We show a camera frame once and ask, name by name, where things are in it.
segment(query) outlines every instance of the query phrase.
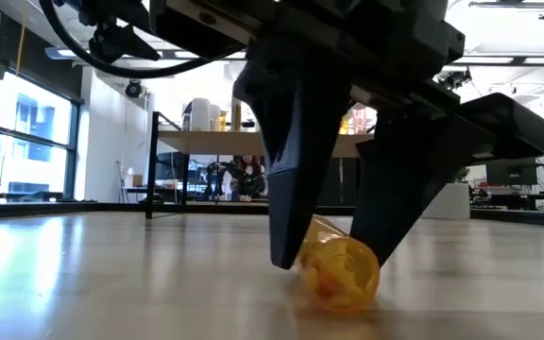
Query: plastic bottle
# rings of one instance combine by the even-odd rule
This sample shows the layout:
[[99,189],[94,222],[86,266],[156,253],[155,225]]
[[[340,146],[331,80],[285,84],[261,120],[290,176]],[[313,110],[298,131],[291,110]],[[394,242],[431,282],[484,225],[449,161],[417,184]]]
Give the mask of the plastic bottle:
[[209,131],[219,131],[220,108],[217,105],[209,106]]
[[224,132],[226,131],[226,116],[228,113],[224,110],[219,112],[219,130]]
[[312,300],[335,314],[366,310],[379,286],[379,262],[370,248],[318,215],[299,250],[297,267]]
[[343,118],[341,118],[339,134],[349,134],[349,118],[351,118],[349,113],[346,113]]
[[236,99],[236,98],[232,98],[232,102],[231,102],[231,105],[232,105],[232,109],[231,109],[231,114],[232,114],[232,121],[230,122],[231,123],[231,126],[230,126],[230,130],[231,131],[240,131],[241,130],[241,122],[242,122],[242,117],[241,117],[241,101]]

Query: yellow plastic bottle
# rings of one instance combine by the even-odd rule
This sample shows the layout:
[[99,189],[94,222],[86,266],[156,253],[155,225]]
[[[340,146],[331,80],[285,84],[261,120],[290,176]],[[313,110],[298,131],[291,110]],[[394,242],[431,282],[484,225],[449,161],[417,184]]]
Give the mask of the yellow plastic bottle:
[[343,118],[341,118],[339,134],[349,134],[349,118],[351,118],[349,113],[346,113]]
[[299,250],[297,267],[313,301],[336,314],[366,310],[379,286],[379,262],[371,249],[318,215]]

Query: cable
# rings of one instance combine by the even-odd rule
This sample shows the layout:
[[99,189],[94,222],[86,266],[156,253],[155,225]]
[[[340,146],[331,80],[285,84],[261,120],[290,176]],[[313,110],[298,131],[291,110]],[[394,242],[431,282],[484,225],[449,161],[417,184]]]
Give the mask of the cable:
[[[20,27],[20,40],[18,41],[18,56],[16,57],[16,78],[18,78],[18,75],[20,75],[20,65],[23,61],[23,49],[25,47],[25,33],[26,33],[26,14],[28,13],[28,0],[25,0],[23,3],[23,21]],[[14,119],[14,129],[16,129],[16,122],[17,120]],[[2,165],[1,165],[1,174],[0,174],[0,189],[1,189],[1,179],[4,176],[4,166],[3,161],[6,159],[6,153],[4,152],[4,156],[2,158]],[[2,193],[5,200],[8,200],[6,193]]]
[[[45,14],[45,18],[47,19],[49,24],[52,26],[52,28],[54,28],[54,32],[56,32],[60,40],[66,45],[66,47],[68,47],[71,51],[73,51],[73,53],[75,53],[77,57],[81,58],[88,64],[92,65],[92,67],[98,70],[101,70],[103,72],[106,72],[108,74],[111,74],[113,76],[127,77],[127,78],[134,78],[134,79],[170,77],[170,76],[180,74],[182,72],[193,70],[197,67],[206,65],[214,61],[214,60],[206,60],[203,58],[197,58],[190,61],[186,61],[180,65],[165,67],[161,69],[150,69],[150,70],[132,70],[132,69],[124,68],[124,67],[110,65],[92,56],[90,53],[84,50],[83,47],[80,44],[78,44],[77,41],[75,41],[75,39],[71,37],[71,35],[68,33],[66,28],[64,28],[62,22],[60,21],[60,17],[56,13],[56,9],[54,8],[53,1],[54,0],[39,0],[39,4],[42,7],[43,14]],[[228,55],[238,52],[242,49],[243,47],[241,47],[240,49],[237,49],[236,51],[228,52]]]

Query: monitor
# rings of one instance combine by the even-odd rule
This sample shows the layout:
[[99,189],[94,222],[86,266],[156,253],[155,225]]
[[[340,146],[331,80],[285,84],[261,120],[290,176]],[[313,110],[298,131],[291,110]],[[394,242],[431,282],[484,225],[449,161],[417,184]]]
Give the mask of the monitor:
[[486,165],[488,185],[537,185],[536,159],[493,161]]
[[155,179],[182,179],[184,175],[184,156],[181,152],[157,154]]

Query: black cable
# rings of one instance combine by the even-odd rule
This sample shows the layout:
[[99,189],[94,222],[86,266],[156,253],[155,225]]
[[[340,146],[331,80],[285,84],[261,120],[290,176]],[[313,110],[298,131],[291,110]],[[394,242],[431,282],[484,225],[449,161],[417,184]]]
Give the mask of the black cable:
[[60,21],[56,9],[54,8],[54,0],[39,0],[39,4],[42,7],[43,14],[47,22],[54,28],[54,32],[58,35],[60,40],[68,47],[75,55],[92,67],[111,74],[117,77],[127,77],[134,79],[147,79],[147,78],[157,78],[157,77],[170,77],[182,72],[193,70],[197,67],[206,65],[214,60],[206,60],[203,58],[197,58],[194,60],[186,61],[180,65],[165,67],[160,69],[150,69],[150,70],[132,70],[124,67],[118,67],[110,65],[96,57],[92,56],[83,47],[71,37],[64,25]]

